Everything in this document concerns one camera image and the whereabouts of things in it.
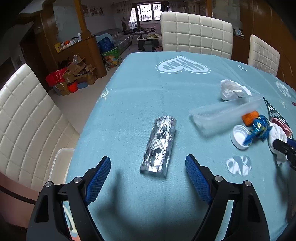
blue candy wrapper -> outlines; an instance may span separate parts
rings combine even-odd
[[[268,136],[272,126],[269,125],[268,119],[264,115],[255,118],[250,130],[250,134],[246,137],[244,145],[251,145],[253,138],[258,137],[264,141]]]

pink cloth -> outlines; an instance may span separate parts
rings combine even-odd
[[[292,135],[293,132],[291,131],[291,129],[285,123],[281,122],[279,119],[272,117],[270,119],[270,122],[280,126],[284,130],[287,137],[290,137]]]

tablecloth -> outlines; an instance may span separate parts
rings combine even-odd
[[[200,200],[186,173],[185,157],[190,153],[229,182],[251,181],[271,240],[284,230],[294,188],[288,183],[295,177],[289,164],[275,164],[267,140],[241,151],[231,143],[231,130],[204,136],[189,114],[199,106],[221,102],[223,79],[263,95],[296,130],[296,92],[246,64],[215,55],[148,52],[128,55],[116,70],[87,120],[67,176],[69,182],[95,167],[104,155],[111,159],[110,174],[97,200],[88,206],[105,241],[192,239],[208,205]],[[264,103],[257,111],[268,117]],[[140,174],[154,120],[164,115],[177,119],[167,177]],[[249,158],[248,175],[228,170],[226,161],[234,156]],[[225,235],[232,203],[228,202],[216,240]]]

plastic tray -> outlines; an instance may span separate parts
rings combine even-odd
[[[74,150],[64,147],[57,152],[50,170],[49,181],[55,185],[65,183]]]
[[[199,127],[207,129],[229,122],[241,122],[243,115],[256,110],[263,103],[262,96],[250,96],[202,106],[189,113]]]

chair backrest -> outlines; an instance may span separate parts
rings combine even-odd
[[[29,66],[21,66],[0,90],[0,171],[40,191],[56,153],[78,139]]]
[[[195,14],[163,12],[160,25],[163,51],[187,51],[231,58],[231,23]]]
[[[279,52],[269,44],[251,35],[248,65],[276,76],[279,69]]]

